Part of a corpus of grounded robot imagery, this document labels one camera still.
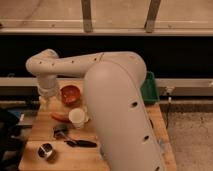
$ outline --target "black handle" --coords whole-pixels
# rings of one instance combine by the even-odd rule
[[[94,148],[97,147],[97,144],[91,141],[86,141],[86,140],[70,140],[70,141],[64,141],[67,143],[67,145],[71,147],[87,147],[87,148]]]
[[[94,148],[97,147],[97,144],[92,141],[86,141],[86,140],[75,140],[77,146],[79,147],[89,147]]]

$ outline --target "metal bar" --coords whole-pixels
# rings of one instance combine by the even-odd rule
[[[147,33],[152,33],[155,27],[155,20],[157,18],[158,10],[161,0],[151,0],[149,11],[146,19],[145,30]]]
[[[78,28],[5,28],[0,35],[76,35],[76,36],[213,36],[213,29],[159,29],[147,33],[145,29],[93,29],[86,33]]]
[[[86,33],[92,32],[92,15],[91,15],[91,1],[81,0],[82,14],[83,14],[83,27]]]

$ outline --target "food item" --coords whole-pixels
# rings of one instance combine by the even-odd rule
[[[68,116],[59,114],[59,113],[51,113],[51,117],[60,122],[70,122]]]
[[[61,89],[62,103],[66,106],[76,105],[81,98],[81,92],[78,87],[68,85]]]

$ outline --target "white panel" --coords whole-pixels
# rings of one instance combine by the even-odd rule
[[[213,1],[162,0],[155,26],[169,29],[213,28]]]
[[[80,0],[0,0],[3,27],[82,28]]]
[[[94,28],[144,28],[150,0],[91,0]]]

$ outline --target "cable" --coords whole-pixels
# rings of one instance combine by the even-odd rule
[[[172,97],[168,95],[168,107],[166,110],[166,129],[169,127],[169,112],[171,109],[171,104],[172,104]]]

